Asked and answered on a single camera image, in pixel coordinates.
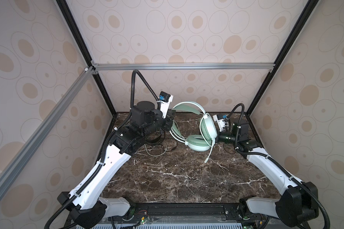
green headset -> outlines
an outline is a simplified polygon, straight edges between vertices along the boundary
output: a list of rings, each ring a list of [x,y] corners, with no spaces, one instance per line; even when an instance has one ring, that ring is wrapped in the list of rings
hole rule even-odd
[[[182,111],[193,112],[195,114],[201,114],[195,108],[187,106],[186,103],[197,106],[203,113],[203,116],[200,119],[200,124],[199,124],[201,135],[189,135],[187,138],[184,137],[181,134],[178,128],[178,125],[175,121],[173,122],[172,128],[170,130],[170,134],[172,135],[174,139],[176,139],[179,142],[184,143],[192,150],[204,152],[210,149],[210,153],[204,161],[206,163],[209,160],[210,154],[212,153],[212,149],[215,144],[215,138],[217,137],[218,134],[215,129],[212,117],[210,116],[209,113],[205,112],[204,108],[200,104],[196,102],[192,102],[192,101],[181,102],[175,105],[172,108],[172,110],[182,110]]]

ear cushion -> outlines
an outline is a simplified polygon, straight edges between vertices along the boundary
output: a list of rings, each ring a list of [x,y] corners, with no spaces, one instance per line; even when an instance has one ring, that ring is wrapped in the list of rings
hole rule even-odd
[[[206,124],[205,124],[205,120],[203,119],[202,122],[201,122],[201,132],[202,132],[202,135],[204,135],[205,139],[207,141],[211,140],[212,138],[210,137],[210,134],[208,132],[208,129],[206,128]]]
[[[186,141],[197,146],[209,146],[201,135],[189,135]]]

patterned wallpaper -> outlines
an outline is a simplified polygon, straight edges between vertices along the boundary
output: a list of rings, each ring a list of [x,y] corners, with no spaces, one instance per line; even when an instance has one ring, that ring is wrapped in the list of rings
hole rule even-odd
[[[96,84],[88,80],[0,201],[0,228],[43,228],[60,207],[60,192],[90,171],[110,121]],[[51,228],[63,227],[68,213]]]
[[[116,111],[130,110],[131,73],[100,71]],[[206,111],[231,111],[237,103],[249,107],[268,70],[147,70],[141,73],[157,95],[164,91],[174,96],[170,106],[182,101],[196,101]],[[138,77],[135,85],[135,104],[146,100],[157,107],[155,99]]]
[[[51,0],[0,1],[0,173],[84,68]]]
[[[68,0],[96,63],[272,62],[307,0]]]
[[[252,114],[267,151],[313,182],[344,228],[344,0],[325,0]],[[322,216],[310,222],[322,228]]]

white cable tie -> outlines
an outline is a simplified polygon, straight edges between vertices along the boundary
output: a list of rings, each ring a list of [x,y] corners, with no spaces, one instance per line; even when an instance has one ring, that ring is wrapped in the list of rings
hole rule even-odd
[[[77,194],[77,191],[78,191],[78,190],[74,190],[73,194],[74,194],[76,197],[81,196],[81,194]]]
[[[105,163],[102,163],[102,162],[100,162],[99,160],[96,162],[96,164],[100,164],[100,165],[102,165],[102,166],[105,165]]]

marble surface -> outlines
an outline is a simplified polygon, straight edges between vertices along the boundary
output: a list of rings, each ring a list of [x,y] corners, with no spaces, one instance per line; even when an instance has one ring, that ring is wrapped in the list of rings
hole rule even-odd
[[[126,116],[127,113],[119,114],[116,126]],[[176,114],[175,121],[185,137],[200,134],[199,117],[192,113]],[[166,139],[163,145],[167,144],[170,150],[176,141]],[[152,155],[161,153],[161,147],[146,147]],[[233,153],[227,144],[225,149]],[[280,198],[274,185],[255,165],[237,153],[229,154],[222,143],[215,144],[209,161],[204,163],[208,154],[209,151],[196,152],[180,142],[176,149],[159,157],[148,155],[141,147],[119,169],[101,196],[126,196],[136,203],[235,203],[249,195]]]

